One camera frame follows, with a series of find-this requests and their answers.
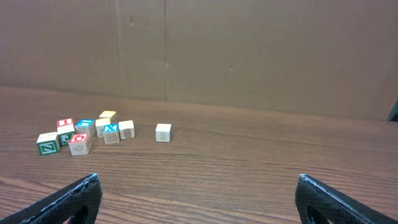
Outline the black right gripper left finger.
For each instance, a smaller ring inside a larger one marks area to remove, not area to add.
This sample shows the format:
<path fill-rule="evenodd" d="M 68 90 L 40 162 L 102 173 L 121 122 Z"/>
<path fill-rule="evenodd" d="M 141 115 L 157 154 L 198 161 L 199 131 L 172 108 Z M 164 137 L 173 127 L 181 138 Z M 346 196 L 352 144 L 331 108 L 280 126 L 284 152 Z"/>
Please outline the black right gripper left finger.
<path fill-rule="evenodd" d="M 97 174 L 89 174 L 38 202 L 1 219 L 1 223 L 94 224 L 103 192 Z"/>

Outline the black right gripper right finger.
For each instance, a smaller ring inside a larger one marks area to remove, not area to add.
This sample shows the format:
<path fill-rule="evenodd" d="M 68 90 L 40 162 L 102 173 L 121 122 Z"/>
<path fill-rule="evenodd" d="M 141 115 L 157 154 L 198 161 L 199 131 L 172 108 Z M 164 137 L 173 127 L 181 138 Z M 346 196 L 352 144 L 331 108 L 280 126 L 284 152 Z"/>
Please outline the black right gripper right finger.
<path fill-rule="evenodd" d="M 397 224 L 397 220 L 307 174 L 298 177 L 295 204 L 302 223 Z"/>

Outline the wooden block red Q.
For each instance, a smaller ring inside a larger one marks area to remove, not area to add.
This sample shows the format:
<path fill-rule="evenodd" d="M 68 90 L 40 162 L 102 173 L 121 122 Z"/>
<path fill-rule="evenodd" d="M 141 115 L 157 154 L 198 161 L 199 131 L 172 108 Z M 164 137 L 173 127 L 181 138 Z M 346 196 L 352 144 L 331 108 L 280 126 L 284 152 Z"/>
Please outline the wooden block red Q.
<path fill-rule="evenodd" d="M 73 134 L 68 145 L 73 156 L 86 155 L 91 149 L 90 136 L 89 134 Z"/>

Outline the wooden block number 3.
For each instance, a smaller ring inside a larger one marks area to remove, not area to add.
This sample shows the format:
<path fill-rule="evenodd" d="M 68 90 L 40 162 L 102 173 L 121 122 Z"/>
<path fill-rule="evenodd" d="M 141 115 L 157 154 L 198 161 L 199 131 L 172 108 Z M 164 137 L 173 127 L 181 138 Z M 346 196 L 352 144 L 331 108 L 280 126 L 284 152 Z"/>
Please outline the wooden block number 3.
<path fill-rule="evenodd" d="M 171 128 L 171 124 L 159 123 L 155 129 L 155 140 L 157 142 L 170 142 L 172 137 Z"/>

